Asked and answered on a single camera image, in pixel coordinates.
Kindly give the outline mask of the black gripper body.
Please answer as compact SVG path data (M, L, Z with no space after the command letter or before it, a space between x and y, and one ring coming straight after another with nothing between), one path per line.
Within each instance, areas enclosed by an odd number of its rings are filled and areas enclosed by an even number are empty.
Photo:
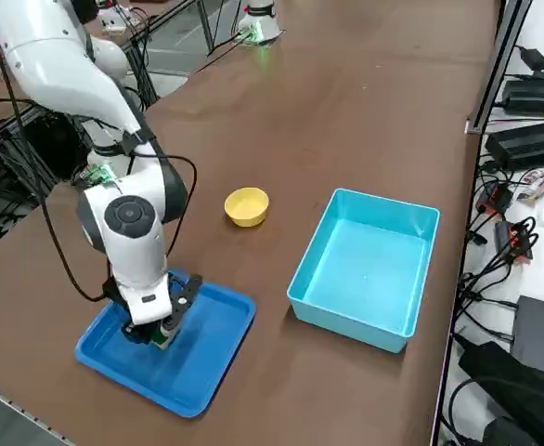
M102 294L104 297L112 301L119 309L123 315L123 328L124 332L132 332L134 330L134 325L132 323L132 318L130 311L127 305L127 302L123 298L117 283L113 277L108 277L102 285Z

